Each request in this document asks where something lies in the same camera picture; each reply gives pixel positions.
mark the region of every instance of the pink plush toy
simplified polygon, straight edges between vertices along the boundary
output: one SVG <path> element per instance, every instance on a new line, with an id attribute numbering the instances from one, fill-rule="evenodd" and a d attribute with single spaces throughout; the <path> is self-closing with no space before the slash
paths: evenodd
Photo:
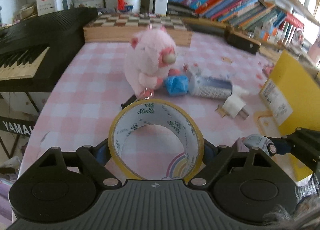
<path id="1" fill-rule="evenodd" d="M 124 62 L 124 74 L 137 97 L 143 97 L 146 88 L 151 92 L 159 88 L 168 76 L 180 74 L 173 68 L 176 44 L 164 27 L 148 27 L 135 34 L 131 46 Z"/>

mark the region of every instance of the red book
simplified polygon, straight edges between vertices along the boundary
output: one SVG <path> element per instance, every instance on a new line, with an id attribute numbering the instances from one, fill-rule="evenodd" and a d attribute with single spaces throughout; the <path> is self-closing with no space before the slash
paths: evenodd
<path id="1" fill-rule="evenodd" d="M 231 4 L 227 8 L 225 8 L 225 9 L 221 10 L 220 12 L 216 13 L 215 15 L 213 15 L 211 17 L 211 20 L 214 20 L 217 17 L 222 16 L 222 15 L 232 11 L 234 8 L 241 6 L 245 1 L 247 1 L 247 0 L 238 0 L 237 2 Z"/>
<path id="2" fill-rule="evenodd" d="M 208 0 L 206 3 L 204 3 L 203 5 L 199 6 L 197 9 L 196 9 L 196 13 L 197 14 L 200 14 L 200 13 L 203 13 L 207 10 L 209 10 L 215 3 L 217 3 L 219 0 Z"/>

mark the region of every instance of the pink checkered tablecloth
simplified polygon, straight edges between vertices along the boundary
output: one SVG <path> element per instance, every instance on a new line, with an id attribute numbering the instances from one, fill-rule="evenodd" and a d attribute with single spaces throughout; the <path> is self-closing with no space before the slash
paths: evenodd
<path id="1" fill-rule="evenodd" d="M 68 66 L 44 106 L 30 137 L 20 173 L 23 173 L 48 148 L 75 151 L 83 145 L 98 145 L 108 137 L 110 125 L 121 111 L 120 104 L 133 94 L 123 72 L 128 43 L 86 43 Z M 233 62 L 223 61 L 228 57 Z M 265 83 L 263 65 L 268 61 L 226 44 L 223 38 L 194 33 L 189 48 L 178 47 L 177 67 L 198 63 L 204 75 L 227 78 L 250 91 L 244 97 L 249 117 L 221 118 L 215 112 L 223 101 L 192 97 L 169 97 L 164 91 L 156 98 L 180 106 L 194 119 L 205 139 L 214 145 L 231 146 L 238 137 L 259 133 L 253 113 L 266 110 L 258 92 Z M 164 177 L 168 165 L 182 152 L 181 143 L 170 133 L 157 128 L 140 130 L 125 145 L 123 160 L 134 171 L 148 178 Z M 121 174 L 115 164 L 107 164 L 116 176 Z"/>

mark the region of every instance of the blue cloth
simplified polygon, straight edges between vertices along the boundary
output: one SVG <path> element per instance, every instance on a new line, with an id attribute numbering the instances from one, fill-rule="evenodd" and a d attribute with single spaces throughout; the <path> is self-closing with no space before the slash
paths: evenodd
<path id="1" fill-rule="evenodd" d="M 169 96 L 181 96 L 188 92 L 189 80 L 187 76 L 171 76 L 164 81 Z"/>

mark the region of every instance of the glue bottle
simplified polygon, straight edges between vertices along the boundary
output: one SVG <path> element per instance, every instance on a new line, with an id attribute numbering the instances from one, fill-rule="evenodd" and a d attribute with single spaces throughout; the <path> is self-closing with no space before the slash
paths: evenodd
<path id="1" fill-rule="evenodd" d="M 232 94 L 232 84 L 227 80 L 193 75 L 189 82 L 188 91 L 192 96 L 227 99 Z"/>

